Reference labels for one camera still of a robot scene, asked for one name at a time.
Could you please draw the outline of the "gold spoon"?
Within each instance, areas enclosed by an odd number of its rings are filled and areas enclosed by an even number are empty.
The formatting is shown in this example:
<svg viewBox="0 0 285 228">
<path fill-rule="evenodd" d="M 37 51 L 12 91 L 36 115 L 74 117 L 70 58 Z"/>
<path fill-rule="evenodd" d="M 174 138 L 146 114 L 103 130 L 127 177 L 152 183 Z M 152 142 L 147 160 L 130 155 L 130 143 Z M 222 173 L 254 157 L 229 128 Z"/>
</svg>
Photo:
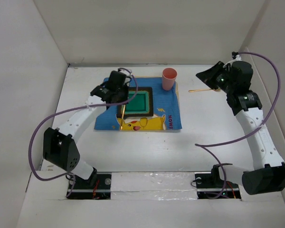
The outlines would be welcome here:
<svg viewBox="0 0 285 228">
<path fill-rule="evenodd" d="M 220 92 L 220 89 L 196 89 L 196 90 L 189 90 L 189 93 L 194 93 L 194 92 L 203 92 L 203 91 L 215 91 L 215 92 Z"/>
</svg>

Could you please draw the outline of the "green square plate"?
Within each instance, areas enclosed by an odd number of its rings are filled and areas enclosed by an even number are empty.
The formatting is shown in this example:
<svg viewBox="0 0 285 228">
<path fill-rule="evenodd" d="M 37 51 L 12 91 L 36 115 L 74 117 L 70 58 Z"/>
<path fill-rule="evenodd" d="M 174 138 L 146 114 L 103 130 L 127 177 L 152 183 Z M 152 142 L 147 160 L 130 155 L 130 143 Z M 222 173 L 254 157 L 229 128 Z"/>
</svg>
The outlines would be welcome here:
<svg viewBox="0 0 285 228">
<path fill-rule="evenodd" d="M 139 87 L 135 98 L 125 107 L 117 107 L 116 117 L 152 117 L 154 115 L 153 90 L 151 87 Z"/>
</svg>

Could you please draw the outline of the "pink plastic cup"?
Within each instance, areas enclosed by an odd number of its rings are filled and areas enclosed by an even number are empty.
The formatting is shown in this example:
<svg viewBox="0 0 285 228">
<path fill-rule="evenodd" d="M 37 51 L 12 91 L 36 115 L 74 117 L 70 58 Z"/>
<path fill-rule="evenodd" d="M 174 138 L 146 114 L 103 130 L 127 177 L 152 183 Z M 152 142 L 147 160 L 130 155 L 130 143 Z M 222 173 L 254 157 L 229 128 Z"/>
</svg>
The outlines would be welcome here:
<svg viewBox="0 0 285 228">
<path fill-rule="evenodd" d="M 174 68 L 166 68 L 162 72 L 162 88 L 166 91 L 171 90 L 177 77 L 177 71 Z"/>
</svg>

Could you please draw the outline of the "blue cartoon placemat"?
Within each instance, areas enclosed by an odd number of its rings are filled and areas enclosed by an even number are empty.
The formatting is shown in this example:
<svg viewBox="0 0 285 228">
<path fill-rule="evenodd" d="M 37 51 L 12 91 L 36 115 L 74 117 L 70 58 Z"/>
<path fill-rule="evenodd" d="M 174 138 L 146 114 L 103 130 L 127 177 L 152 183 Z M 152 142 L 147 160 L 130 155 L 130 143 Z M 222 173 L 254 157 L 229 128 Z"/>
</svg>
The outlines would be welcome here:
<svg viewBox="0 0 285 228">
<path fill-rule="evenodd" d="M 151 87 L 153 90 L 154 115 L 152 117 L 124 118 L 122 131 L 160 131 L 180 130 L 181 115 L 178 100 L 178 85 L 174 83 L 171 90 L 162 88 L 160 77 L 139 77 L 139 87 Z M 117 106 L 109 107 L 95 121 L 95 130 L 119 130 L 121 118 L 116 117 Z"/>
</svg>

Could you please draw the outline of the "gold fork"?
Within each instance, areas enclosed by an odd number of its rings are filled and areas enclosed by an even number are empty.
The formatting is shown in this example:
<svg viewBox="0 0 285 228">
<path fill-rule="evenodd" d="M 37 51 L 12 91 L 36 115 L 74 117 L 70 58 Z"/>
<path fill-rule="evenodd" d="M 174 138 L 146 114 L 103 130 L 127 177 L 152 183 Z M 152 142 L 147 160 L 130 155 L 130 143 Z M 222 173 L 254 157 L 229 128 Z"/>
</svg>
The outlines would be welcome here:
<svg viewBox="0 0 285 228">
<path fill-rule="evenodd" d="M 126 105 L 123 105 L 123 107 L 122 107 L 122 112 L 121 112 L 121 122 L 120 122 L 120 130 L 122 130 L 123 129 L 123 121 L 124 121 L 124 112 L 125 112 L 125 108 L 126 108 Z"/>
</svg>

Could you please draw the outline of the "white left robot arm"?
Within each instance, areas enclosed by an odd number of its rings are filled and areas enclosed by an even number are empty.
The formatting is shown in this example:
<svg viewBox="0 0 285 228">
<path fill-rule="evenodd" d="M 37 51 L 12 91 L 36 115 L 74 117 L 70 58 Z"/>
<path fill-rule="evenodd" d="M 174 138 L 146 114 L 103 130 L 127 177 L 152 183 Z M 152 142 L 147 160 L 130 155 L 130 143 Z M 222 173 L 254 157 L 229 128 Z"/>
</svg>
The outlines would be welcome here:
<svg viewBox="0 0 285 228">
<path fill-rule="evenodd" d="M 85 188 L 92 188 L 97 181 L 97 170 L 80 156 L 77 142 L 84 131 L 110 106 L 128 102 L 131 70 L 119 68 L 112 71 L 107 81 L 96 86 L 85 105 L 77 110 L 58 128 L 48 128 L 43 137 L 43 158 L 73 174 Z"/>
</svg>

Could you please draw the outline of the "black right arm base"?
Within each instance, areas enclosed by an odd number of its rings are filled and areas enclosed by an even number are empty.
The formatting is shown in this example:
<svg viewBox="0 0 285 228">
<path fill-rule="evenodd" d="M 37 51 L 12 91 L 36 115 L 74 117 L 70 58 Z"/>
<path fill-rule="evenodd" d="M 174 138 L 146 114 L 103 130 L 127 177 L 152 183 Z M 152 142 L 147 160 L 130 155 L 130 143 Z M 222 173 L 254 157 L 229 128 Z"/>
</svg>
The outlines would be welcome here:
<svg viewBox="0 0 285 228">
<path fill-rule="evenodd" d="M 211 171 L 201 171 L 194 174 L 195 179 L 191 186 L 197 190 L 198 199 L 211 199 L 218 196 L 218 199 L 241 199 L 239 186 L 226 181 L 225 188 L 220 195 L 224 180 L 219 177 L 219 165 L 212 167 Z"/>
</svg>

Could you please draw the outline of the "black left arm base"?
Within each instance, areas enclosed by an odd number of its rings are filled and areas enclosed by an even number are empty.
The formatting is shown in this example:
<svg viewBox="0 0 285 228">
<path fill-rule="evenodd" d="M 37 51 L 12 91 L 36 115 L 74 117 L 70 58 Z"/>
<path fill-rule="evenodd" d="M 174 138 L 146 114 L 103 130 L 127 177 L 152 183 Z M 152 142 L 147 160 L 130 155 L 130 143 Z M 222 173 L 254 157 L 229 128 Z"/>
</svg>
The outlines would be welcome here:
<svg viewBox="0 0 285 228">
<path fill-rule="evenodd" d="M 69 200 L 110 200 L 112 173 L 98 172 L 95 183 L 90 186 L 83 179 L 76 176 L 73 185 L 73 177 L 66 175 L 68 188 L 66 198 Z"/>
</svg>

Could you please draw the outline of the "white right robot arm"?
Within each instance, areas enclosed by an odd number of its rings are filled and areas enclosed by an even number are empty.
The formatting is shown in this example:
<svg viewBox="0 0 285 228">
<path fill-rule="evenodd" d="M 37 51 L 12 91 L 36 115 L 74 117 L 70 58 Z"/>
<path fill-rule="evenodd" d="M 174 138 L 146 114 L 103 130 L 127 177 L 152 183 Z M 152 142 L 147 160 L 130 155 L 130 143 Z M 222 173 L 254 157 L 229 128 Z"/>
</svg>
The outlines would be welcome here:
<svg viewBox="0 0 285 228">
<path fill-rule="evenodd" d="M 209 88 L 226 93 L 227 103 L 247 136 L 253 158 L 252 171 L 230 163 L 214 165 L 210 175 L 211 184 L 221 187 L 230 181 L 243 186 L 249 195 L 282 191 L 285 188 L 285 161 L 278 153 L 263 122 L 261 101 L 250 90 L 252 66 L 245 61 L 226 65 L 218 62 L 196 76 Z"/>
</svg>

